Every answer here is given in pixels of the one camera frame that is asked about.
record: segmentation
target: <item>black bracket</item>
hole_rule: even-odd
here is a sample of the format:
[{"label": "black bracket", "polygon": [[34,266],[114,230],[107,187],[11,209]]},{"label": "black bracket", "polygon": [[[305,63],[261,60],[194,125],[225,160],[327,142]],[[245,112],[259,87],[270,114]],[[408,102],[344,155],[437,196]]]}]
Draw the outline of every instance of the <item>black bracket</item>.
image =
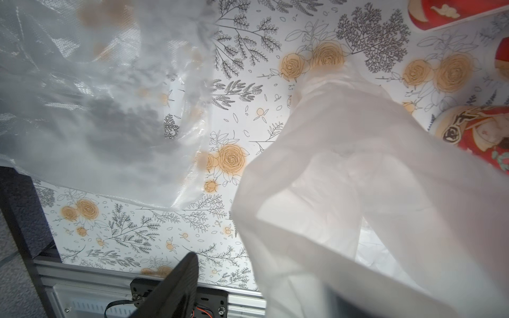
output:
[{"label": "black bracket", "polygon": [[[133,300],[137,300],[134,305],[139,308],[145,298],[160,283],[158,280],[135,278],[132,280],[131,293]],[[228,312],[228,292],[214,288],[198,287],[196,289],[196,303],[198,307],[210,310],[213,313],[212,318],[226,317]],[[207,314],[195,310],[194,316],[197,318],[208,318]]]}]

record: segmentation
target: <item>gray fabric surface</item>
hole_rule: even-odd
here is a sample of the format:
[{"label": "gray fabric surface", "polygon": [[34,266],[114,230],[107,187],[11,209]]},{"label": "gray fabric surface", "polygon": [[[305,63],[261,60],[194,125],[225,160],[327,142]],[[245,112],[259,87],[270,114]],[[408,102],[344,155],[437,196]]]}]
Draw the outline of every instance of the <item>gray fabric surface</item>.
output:
[{"label": "gray fabric surface", "polygon": [[0,304],[2,318],[47,317],[1,212]]},{"label": "gray fabric surface", "polygon": [[10,205],[21,234],[34,258],[53,240],[32,179],[13,168],[0,167],[0,196]]}]

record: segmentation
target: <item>red wire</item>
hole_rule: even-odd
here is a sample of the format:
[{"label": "red wire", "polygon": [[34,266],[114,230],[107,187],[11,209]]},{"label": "red wire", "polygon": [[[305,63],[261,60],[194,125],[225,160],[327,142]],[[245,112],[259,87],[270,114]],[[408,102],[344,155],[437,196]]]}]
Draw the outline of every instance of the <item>red wire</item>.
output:
[{"label": "red wire", "polygon": [[206,314],[207,314],[210,318],[212,318],[212,316],[211,316],[208,312],[204,311],[203,309],[198,308],[198,307],[196,307],[196,309],[203,311],[203,312],[204,312],[204,313],[206,313]]}]

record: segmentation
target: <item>floral wallpaper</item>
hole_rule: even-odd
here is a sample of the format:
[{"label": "floral wallpaper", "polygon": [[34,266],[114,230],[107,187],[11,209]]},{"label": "floral wallpaper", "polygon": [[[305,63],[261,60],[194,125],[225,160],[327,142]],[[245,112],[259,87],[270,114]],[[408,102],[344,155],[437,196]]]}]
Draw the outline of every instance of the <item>floral wallpaper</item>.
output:
[{"label": "floral wallpaper", "polygon": [[[255,290],[230,206],[245,166],[283,129],[299,78],[318,65],[353,63],[428,130],[457,105],[509,104],[507,83],[494,80],[484,65],[490,43],[509,24],[508,13],[419,32],[405,0],[212,5],[219,16],[203,196],[184,210],[162,212],[34,180],[64,263],[164,277],[194,251],[201,282]],[[177,78],[160,95],[161,134],[167,138],[178,137],[182,116]],[[390,272],[390,254],[370,233],[359,242],[363,264]],[[375,259],[381,253],[384,259]]]}]

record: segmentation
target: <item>translucent plastic sheet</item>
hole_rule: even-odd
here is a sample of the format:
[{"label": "translucent plastic sheet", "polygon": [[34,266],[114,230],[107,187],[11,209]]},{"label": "translucent plastic sheet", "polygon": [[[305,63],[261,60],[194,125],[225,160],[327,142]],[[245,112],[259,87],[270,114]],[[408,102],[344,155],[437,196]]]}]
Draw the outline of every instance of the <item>translucent plastic sheet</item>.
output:
[{"label": "translucent plastic sheet", "polygon": [[[298,83],[232,205],[267,317],[341,316],[334,294],[381,317],[507,316],[509,178],[349,67]],[[419,288],[352,261],[374,261],[363,218]]]},{"label": "translucent plastic sheet", "polygon": [[[160,210],[194,201],[214,17],[202,0],[2,1],[0,164]],[[171,81],[185,93],[167,113]]]}]

